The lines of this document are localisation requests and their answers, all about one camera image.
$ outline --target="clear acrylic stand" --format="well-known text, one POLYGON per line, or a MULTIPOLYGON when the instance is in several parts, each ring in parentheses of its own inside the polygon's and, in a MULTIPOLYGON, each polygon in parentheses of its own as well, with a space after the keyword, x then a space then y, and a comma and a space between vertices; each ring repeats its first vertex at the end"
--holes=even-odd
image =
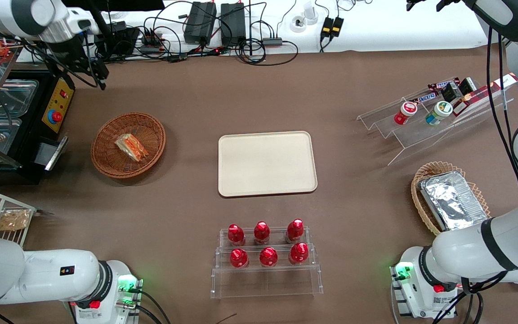
MULTIPOLYGON (((452 79, 453 78, 449 78, 443 80, 443 82, 450 81, 452 79)), ((477 88, 480 87, 480 84, 477 82, 475 82, 475 85, 477 88)), ((395 137, 401 144, 402 150, 393 158, 393 160, 391 160, 391 162, 389 162, 389 164, 387 164, 387 166, 430 148, 442 141, 444 138, 451 137, 461 131, 475 127, 491 116, 491 114, 488 113, 491 111, 491 105, 487 103, 483 108, 480 108, 479 111, 473 113, 473 115, 468 117, 459 115, 458 117, 455 117, 455 115, 452 114, 443 119, 439 125, 431 126, 426 123, 425 117, 430 113, 437 102, 444 100, 442 95, 439 93, 435 98, 418 104, 417 108, 419 110, 415 113, 415 116, 412 116, 407 120, 405 125, 395 123, 394 117, 399 112, 403 102, 420 98, 428 94, 430 94, 430 90, 428 88, 424 88, 423 90, 419 90, 401 98, 401 100, 393 101, 390 104, 384 105, 357 117, 357 120, 362 121, 368 131, 376 128, 383 138, 395 137)), ((507 102, 512 100, 512 96, 508 95, 507 102)), ((503 104, 500 97, 495 98, 494 102, 497 110, 500 108, 502 109, 503 104)))
POLYGON ((269 245, 266 246, 255 245, 252 228, 244 232, 246 244, 242 247, 231 246, 226 229, 219 233, 219 246, 215 250, 211 270, 211 299, 323 293, 321 266, 308 227, 305 227, 301 242, 308 244, 309 257, 299 265, 292 265, 288 260, 292 244, 285 242, 286 227, 271 228, 269 245), (259 253, 267 246, 274 248, 279 257, 274 267, 263 267, 259 262, 259 253), (230 254, 234 248, 243 248, 247 252, 248 267, 239 269, 231 265, 230 254))

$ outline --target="yellow control panel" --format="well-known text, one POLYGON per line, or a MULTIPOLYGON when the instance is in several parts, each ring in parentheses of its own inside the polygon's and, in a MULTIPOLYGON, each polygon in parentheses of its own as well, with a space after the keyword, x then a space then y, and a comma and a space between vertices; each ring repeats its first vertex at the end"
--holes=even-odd
POLYGON ((49 104, 47 104, 47 109, 45 109, 41 121, 55 131, 55 133, 59 133, 59 128, 73 97, 73 92, 74 90, 69 88, 67 83, 60 78, 51 95, 51 99, 49 99, 49 104))

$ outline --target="beige tray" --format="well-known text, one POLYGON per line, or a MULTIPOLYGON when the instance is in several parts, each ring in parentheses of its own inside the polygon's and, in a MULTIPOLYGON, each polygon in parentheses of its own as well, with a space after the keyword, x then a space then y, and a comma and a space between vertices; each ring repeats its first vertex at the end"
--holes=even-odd
POLYGON ((219 193, 224 197, 305 193, 317 188, 306 131, 225 135, 219 139, 219 193))

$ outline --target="packaged sandwich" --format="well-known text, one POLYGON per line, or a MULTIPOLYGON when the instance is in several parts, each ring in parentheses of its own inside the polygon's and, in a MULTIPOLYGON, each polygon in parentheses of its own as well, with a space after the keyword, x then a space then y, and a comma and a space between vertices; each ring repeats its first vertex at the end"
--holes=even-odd
POLYGON ((127 155, 136 162, 139 162, 149 155, 149 152, 143 147, 140 141, 131 134, 121 135, 119 138, 117 138, 115 144, 117 144, 119 149, 127 153, 127 155))

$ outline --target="cardboard box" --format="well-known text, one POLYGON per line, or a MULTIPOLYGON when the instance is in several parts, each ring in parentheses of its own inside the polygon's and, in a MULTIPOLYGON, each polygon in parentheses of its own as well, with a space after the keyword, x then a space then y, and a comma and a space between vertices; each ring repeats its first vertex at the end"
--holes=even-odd
MULTIPOLYGON (((513 84, 516 84, 518 78, 513 74, 509 73, 503 76, 503 86, 505 90, 509 89, 513 84)), ((493 98, 497 98, 501 94, 501 80, 497 79, 491 83, 491 92, 493 98)), ((454 105, 453 114, 463 119, 477 111, 481 110, 489 102, 489 92, 487 86, 484 85, 481 88, 466 94, 459 102, 454 105)))

